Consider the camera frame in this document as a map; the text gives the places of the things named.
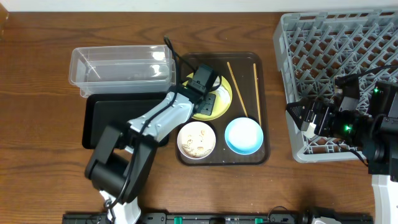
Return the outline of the yellow plate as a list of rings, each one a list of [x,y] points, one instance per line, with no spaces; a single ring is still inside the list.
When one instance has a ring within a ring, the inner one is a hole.
[[[220,116],[225,114],[229,109],[233,99],[232,87],[227,81],[227,79],[225,79],[225,77],[221,78],[222,78],[221,86],[217,90],[211,92],[211,94],[214,94],[216,96],[214,107],[211,114],[210,115],[205,115],[200,113],[194,114],[193,118],[195,120],[211,121],[213,119],[219,118]]]

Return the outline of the white bowl with food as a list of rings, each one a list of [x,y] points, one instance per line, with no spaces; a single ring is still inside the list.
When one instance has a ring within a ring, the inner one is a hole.
[[[188,159],[204,159],[213,152],[215,146],[215,131],[209,124],[204,122],[193,121],[187,123],[178,132],[178,150]]]

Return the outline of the light blue bowl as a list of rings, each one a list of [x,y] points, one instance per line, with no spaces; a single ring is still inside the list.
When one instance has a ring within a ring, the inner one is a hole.
[[[232,120],[227,125],[224,140],[233,152],[246,156],[254,154],[261,148],[264,134],[255,120],[241,117]]]

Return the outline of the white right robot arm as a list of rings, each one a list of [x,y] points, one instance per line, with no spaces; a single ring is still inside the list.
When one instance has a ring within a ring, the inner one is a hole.
[[[286,112],[302,132],[360,147],[372,176],[375,222],[397,223],[397,84],[378,81],[366,115],[306,98],[287,104]]]

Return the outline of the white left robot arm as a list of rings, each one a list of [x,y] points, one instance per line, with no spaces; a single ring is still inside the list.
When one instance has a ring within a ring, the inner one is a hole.
[[[150,174],[155,154],[177,126],[186,123],[222,82],[222,76],[200,65],[186,85],[178,84],[146,114],[126,124],[105,127],[85,168],[85,177],[104,198],[107,223],[136,223],[137,197]]]

